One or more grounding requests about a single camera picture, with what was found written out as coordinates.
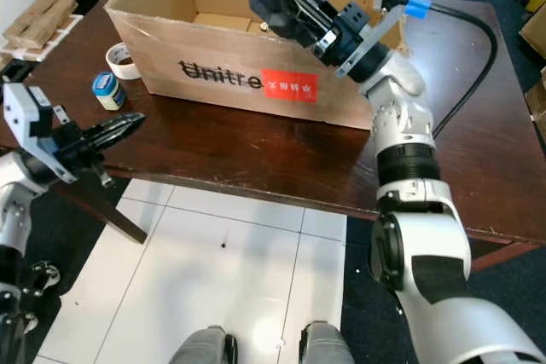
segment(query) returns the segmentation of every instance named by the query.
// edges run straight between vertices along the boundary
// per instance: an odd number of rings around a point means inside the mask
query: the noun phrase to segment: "black cable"
[[[489,57],[487,59],[487,62],[485,63],[484,68],[482,69],[479,76],[476,78],[476,80],[472,83],[470,88],[467,90],[466,93],[461,97],[461,99],[451,108],[451,110],[445,115],[445,117],[439,122],[439,124],[436,126],[433,132],[433,137],[436,138],[438,134],[444,129],[444,127],[447,125],[447,123],[450,122],[450,120],[455,117],[455,115],[461,110],[462,106],[472,97],[476,89],[479,87],[479,85],[484,81],[484,78],[489,73],[491,67],[493,66],[493,63],[495,62],[495,59],[497,58],[497,51],[498,51],[498,43],[497,43],[497,36],[495,36],[495,33],[490,28],[490,26],[482,21],[481,19],[478,19],[475,16],[472,16],[471,14],[462,12],[460,10],[448,8],[447,6],[442,6],[441,4],[432,3],[431,10],[434,10],[435,12],[439,12],[442,14],[447,14],[451,17],[456,17],[457,19],[465,20],[468,23],[472,23],[473,25],[476,25],[481,30],[485,32],[489,40],[491,41],[491,52],[489,53]]]

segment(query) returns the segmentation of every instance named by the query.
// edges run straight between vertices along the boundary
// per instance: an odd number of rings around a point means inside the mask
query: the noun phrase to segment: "floor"
[[[147,242],[104,229],[35,364],[167,363],[212,324],[240,364],[293,364],[309,321],[340,325],[345,216],[138,180],[118,209]]]

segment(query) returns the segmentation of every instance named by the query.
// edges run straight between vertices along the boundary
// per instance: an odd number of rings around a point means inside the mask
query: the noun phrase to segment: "red label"
[[[283,100],[317,102],[317,77],[307,72],[262,70],[265,96]]]

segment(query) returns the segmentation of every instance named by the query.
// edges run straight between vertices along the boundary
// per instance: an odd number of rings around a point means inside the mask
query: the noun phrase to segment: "wooden table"
[[[493,251],[474,261],[479,269],[546,244],[546,164],[492,6],[439,1],[476,14],[499,39],[491,74],[437,140],[442,177],[469,236]],[[107,70],[106,50],[120,41],[102,5],[27,80],[82,127],[113,115],[90,92],[95,75]],[[424,23],[409,20],[406,36],[440,118],[485,64],[488,40],[479,29],[432,12]],[[123,87],[122,111],[145,113],[147,120],[106,152],[114,175],[376,217],[368,131],[152,96],[141,80]],[[15,145],[5,124],[0,145]]]

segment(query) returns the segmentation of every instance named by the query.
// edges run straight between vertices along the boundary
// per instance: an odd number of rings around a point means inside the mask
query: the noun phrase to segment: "unitree logo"
[[[213,81],[214,83],[240,85],[243,87],[252,87],[253,89],[261,89],[263,87],[262,80],[258,77],[247,77],[239,72],[224,70],[222,67],[210,68],[199,66],[196,63],[187,63],[180,60],[178,62],[182,71],[189,78],[200,78],[205,81]]]

